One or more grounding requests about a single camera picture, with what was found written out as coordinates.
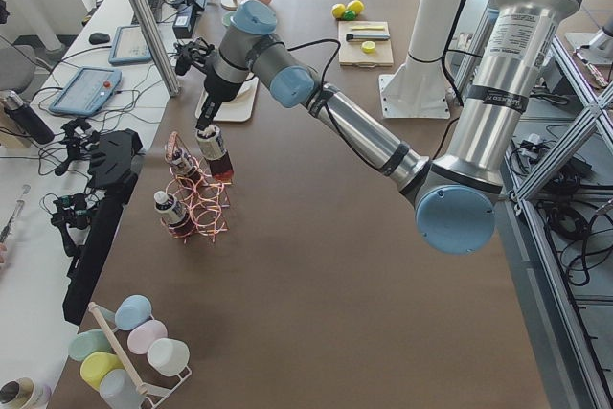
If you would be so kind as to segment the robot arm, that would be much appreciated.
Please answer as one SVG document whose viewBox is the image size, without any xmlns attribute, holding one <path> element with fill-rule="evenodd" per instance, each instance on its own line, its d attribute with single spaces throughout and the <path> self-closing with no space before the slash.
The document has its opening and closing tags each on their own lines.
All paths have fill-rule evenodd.
<svg viewBox="0 0 613 409">
<path fill-rule="evenodd" d="M 278 37 L 273 10 L 243 1 L 204 64 L 207 94 L 197 128 L 209 125 L 249 77 L 286 108 L 304 107 L 371 168 L 391 178 L 415 209 L 417 228 L 437 250 L 465 255 L 482 248 L 494 227 L 500 167 L 525 112 L 559 24 L 582 0 L 493 0 L 496 18 L 465 94 L 446 152 L 415 152 L 338 87 L 293 56 Z"/>
</svg>

